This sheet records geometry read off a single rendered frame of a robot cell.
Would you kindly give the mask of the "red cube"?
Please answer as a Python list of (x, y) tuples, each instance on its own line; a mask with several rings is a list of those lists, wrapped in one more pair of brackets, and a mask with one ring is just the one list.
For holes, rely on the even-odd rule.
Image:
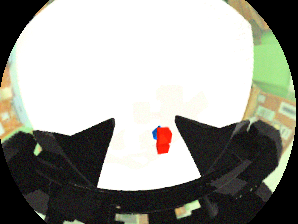
[(168, 144), (172, 139), (173, 133), (169, 127), (157, 127), (156, 137), (158, 144)]
[(156, 149), (158, 155), (164, 155), (164, 153), (169, 153), (169, 143), (168, 144), (158, 144), (156, 140)]

